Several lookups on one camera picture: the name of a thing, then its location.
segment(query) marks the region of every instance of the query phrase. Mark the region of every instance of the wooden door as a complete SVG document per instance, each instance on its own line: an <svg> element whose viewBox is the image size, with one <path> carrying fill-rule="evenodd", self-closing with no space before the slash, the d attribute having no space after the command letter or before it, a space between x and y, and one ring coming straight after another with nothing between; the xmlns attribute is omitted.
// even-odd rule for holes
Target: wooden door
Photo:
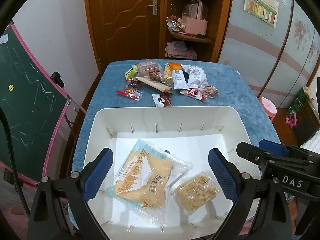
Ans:
<svg viewBox="0 0 320 240"><path fill-rule="evenodd" d="M89 0L102 70L111 62L159 57L160 0Z"/></svg>

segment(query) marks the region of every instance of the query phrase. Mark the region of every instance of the white storage box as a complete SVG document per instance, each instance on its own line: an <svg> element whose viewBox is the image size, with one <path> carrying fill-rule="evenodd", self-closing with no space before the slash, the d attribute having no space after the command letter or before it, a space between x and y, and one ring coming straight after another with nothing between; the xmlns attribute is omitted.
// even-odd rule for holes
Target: white storage box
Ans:
<svg viewBox="0 0 320 240"><path fill-rule="evenodd" d="M137 139L156 143L178 158L193 162L193 169L178 180L173 189L198 172L211 170L208 153L212 148L218 148L240 172L260 178L258 166L236 154L236 146L240 142L250 143L250 140L238 112L230 106L102 109L93 121L84 166L93 161L104 147L113 151L114 163L100 191L88 204L103 230L114 240L182 240L213 234L233 204L220 189L212 201L188 217L179 210L170 195L165 224L159 228L103 193L111 185ZM248 218L254 216L258 203L259 200L253 202Z"/></svg>

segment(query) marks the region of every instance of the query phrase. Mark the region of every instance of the green chalkboard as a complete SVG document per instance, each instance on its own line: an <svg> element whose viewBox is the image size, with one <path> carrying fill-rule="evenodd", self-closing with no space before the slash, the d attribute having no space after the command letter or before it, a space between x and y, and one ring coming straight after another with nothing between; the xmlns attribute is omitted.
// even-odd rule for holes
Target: green chalkboard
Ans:
<svg viewBox="0 0 320 240"><path fill-rule="evenodd" d="M36 67L12 26L0 44L0 106L11 130L19 173L40 181L48 146L67 99ZM10 165L3 126L0 161Z"/></svg>

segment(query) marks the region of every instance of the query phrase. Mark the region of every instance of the baseboard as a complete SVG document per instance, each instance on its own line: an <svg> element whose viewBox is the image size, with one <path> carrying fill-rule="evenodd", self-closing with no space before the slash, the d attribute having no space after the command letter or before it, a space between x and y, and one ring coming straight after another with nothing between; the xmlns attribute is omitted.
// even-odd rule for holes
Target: baseboard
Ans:
<svg viewBox="0 0 320 240"><path fill-rule="evenodd" d="M81 106L85 110L88 109L88 106L89 106L90 101L92 99L92 96L93 96L93 94L94 94L94 92L95 92L95 90L96 90L96 88L97 88L97 86L99 84L100 79L101 79L101 74L98 74L96 79L92 83L87 95L85 96L82 104L81 104ZM79 111L77 116L76 116L76 118L75 118L75 121L74 121L74 124L73 124L72 127L73 127L73 131L74 131L74 133L76 135L76 138L73 137L72 133L69 134L67 145L66 145L66 148L64 150L62 163L61 163L60 175L59 175L60 179L66 178L71 173L72 160L73 160L73 156L74 156L74 153L75 153L75 150L76 150L76 147L73 146L73 144L74 144L74 140L75 139L76 139L76 142L78 140L79 133L80 133L83 121L84 121L84 117L85 117L84 113Z"/></svg>

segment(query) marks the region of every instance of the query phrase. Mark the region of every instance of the blue tablecloth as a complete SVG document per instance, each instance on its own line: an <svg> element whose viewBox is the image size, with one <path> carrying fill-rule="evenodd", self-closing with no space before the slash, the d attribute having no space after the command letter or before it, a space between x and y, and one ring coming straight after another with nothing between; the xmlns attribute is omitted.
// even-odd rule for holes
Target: blue tablecloth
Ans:
<svg viewBox="0 0 320 240"><path fill-rule="evenodd" d="M174 60L156 61L163 67L167 62L173 62ZM142 88L142 99L140 101L134 101L116 93L125 84L124 73L132 65L139 62L141 60L117 61L111 63L105 70L92 97L80 131L72 171L83 169L90 130L93 119L99 110L109 107L155 106L151 94L157 94L159 91L147 85ZM211 62L188 60L176 60L175 62L201 67L206 73L208 82L218 89L219 97L201 102L194 98L179 95L179 90L177 90L173 92L171 97L173 106L232 106L238 111L253 145L258 146L262 139L280 143L270 119L237 71L229 66Z"/></svg>

